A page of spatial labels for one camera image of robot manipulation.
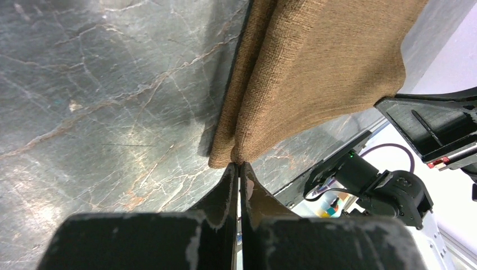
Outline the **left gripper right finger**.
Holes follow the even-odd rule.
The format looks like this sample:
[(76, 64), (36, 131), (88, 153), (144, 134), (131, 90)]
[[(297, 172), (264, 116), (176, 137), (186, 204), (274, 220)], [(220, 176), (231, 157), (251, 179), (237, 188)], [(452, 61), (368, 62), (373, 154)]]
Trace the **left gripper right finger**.
[(240, 166), (244, 269), (425, 269), (403, 223), (383, 217), (303, 218)]

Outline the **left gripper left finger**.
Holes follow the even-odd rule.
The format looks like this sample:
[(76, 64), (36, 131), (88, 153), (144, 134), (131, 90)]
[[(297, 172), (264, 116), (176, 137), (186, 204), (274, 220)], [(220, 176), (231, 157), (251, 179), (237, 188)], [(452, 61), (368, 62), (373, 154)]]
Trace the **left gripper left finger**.
[(52, 237), (39, 269), (235, 269), (238, 166), (186, 211), (80, 213)]

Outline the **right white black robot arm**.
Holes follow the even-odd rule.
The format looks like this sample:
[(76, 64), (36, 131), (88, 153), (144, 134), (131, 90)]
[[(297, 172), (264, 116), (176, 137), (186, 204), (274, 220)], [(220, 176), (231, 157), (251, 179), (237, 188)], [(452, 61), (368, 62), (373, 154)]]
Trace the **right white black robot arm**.
[(453, 269), (454, 259), (476, 268), (476, 259), (451, 236), (439, 230), (432, 215), (433, 201), (415, 175), (415, 156), (428, 168), (461, 170), (476, 180), (476, 88), (444, 94), (396, 94), (375, 103), (376, 109), (407, 142), (407, 171), (379, 172), (365, 161), (366, 131), (338, 152), (320, 161), (304, 186), (306, 201), (317, 201), (338, 182), (337, 192), (352, 195), (358, 205), (342, 215), (386, 216), (423, 233), (427, 253), (440, 269)]

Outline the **brown cloth napkin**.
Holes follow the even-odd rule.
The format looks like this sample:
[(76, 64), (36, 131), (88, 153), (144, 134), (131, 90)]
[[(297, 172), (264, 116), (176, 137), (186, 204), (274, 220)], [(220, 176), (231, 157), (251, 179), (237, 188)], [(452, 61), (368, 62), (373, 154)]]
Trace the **brown cloth napkin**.
[(403, 86), (401, 45), (426, 1), (252, 1), (208, 164), (369, 109)]

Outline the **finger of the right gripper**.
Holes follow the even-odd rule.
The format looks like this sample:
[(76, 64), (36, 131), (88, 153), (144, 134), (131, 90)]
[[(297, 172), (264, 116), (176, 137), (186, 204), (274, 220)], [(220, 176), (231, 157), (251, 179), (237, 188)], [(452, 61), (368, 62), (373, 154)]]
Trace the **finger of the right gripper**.
[(476, 171), (476, 88), (396, 94), (374, 107), (429, 168)]

